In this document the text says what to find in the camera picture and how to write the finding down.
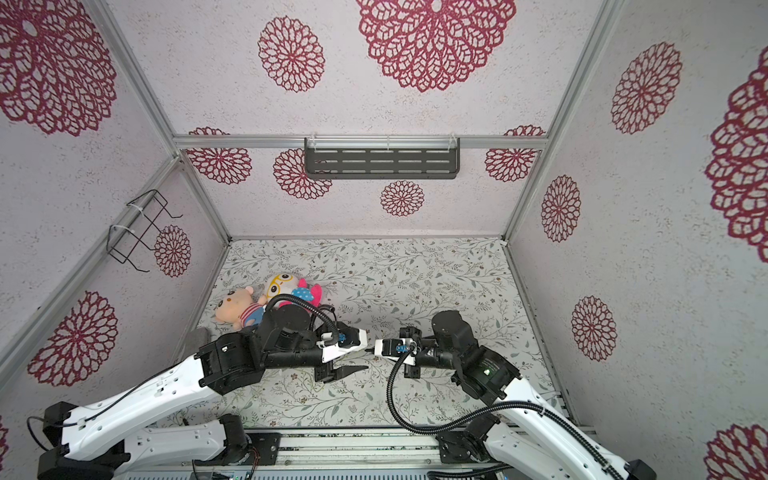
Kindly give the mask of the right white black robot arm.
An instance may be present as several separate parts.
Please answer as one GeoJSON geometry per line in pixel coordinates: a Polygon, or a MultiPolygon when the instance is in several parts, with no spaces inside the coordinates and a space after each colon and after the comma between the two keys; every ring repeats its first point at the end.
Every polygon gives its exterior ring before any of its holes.
{"type": "Polygon", "coordinates": [[[552,408],[504,356],[479,344],[455,310],[436,314],[433,333],[403,327],[396,339],[376,344],[376,355],[394,361],[386,386],[387,407],[402,428],[438,439],[447,461],[464,454],[487,468],[463,473],[480,479],[513,468],[531,479],[654,479],[640,459],[625,460],[583,433],[552,408]],[[482,408],[443,425],[416,425],[398,411],[399,374],[417,379],[422,368],[445,369],[452,382],[482,408]]]}

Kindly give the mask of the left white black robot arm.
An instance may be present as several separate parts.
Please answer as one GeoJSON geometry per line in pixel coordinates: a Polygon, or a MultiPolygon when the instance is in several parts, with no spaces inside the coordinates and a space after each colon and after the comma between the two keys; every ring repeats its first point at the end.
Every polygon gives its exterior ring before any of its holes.
{"type": "Polygon", "coordinates": [[[244,460],[253,443],[241,418],[156,428],[181,409],[213,401],[260,382],[269,369],[311,367],[318,382],[358,372],[335,360],[368,346],[365,330],[337,322],[326,307],[286,304],[261,322],[228,333],[143,383],[86,406],[48,407],[43,432],[52,446],[38,461],[40,479],[111,479],[131,470],[174,462],[227,465],[244,460]]]}

